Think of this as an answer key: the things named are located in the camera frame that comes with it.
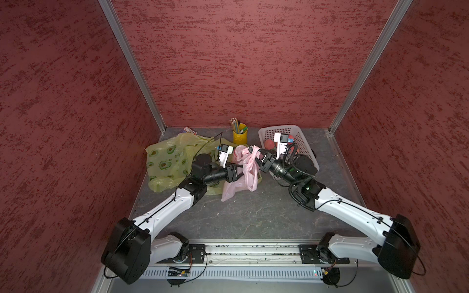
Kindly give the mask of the pink plastic bag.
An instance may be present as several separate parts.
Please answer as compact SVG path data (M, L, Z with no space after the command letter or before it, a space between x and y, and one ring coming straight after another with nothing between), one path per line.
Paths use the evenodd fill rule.
M258 158L249 153L248 147L239 145L234 149L232 162L243 165L244 176L238 181L224 183L221 201L227 201L234 197L237 192L248 190L254 192L258 189L261 181L260 168L257 163Z

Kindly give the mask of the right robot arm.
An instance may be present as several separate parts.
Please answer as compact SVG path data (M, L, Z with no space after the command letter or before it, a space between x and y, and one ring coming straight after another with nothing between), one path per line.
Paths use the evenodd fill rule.
M317 258L322 263L335 264L353 258L379 264L402 279L408 280L415 273L421 245L408 218L364 208L318 182L314 162L299 154L296 144L289 144L280 156L255 146L247 150L262 172L272 173L287 183L290 197L299 206L329 214L363 233L362 237L326 233L316 246Z

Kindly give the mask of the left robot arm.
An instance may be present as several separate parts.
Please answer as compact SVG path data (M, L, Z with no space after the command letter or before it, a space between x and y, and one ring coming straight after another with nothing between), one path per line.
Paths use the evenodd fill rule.
M202 199L209 185L220 181L235 182L242 176L239 164L222 168L208 154L196 156L191 172L171 196L133 220L123 218L116 223L101 256L104 269L132 284L150 264L186 255L189 244L186 238L178 233L158 238L158 234Z

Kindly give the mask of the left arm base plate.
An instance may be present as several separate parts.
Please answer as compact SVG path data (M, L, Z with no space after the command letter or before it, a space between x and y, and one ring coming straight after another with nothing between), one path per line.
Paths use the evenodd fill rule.
M159 264L190 265L202 264L205 261L205 244L186 244L173 258L166 258Z

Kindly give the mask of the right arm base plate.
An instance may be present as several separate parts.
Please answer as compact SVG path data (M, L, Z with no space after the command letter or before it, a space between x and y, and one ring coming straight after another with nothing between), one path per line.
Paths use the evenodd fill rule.
M349 264L349 258L338 258L332 252L320 245L299 245L302 264Z

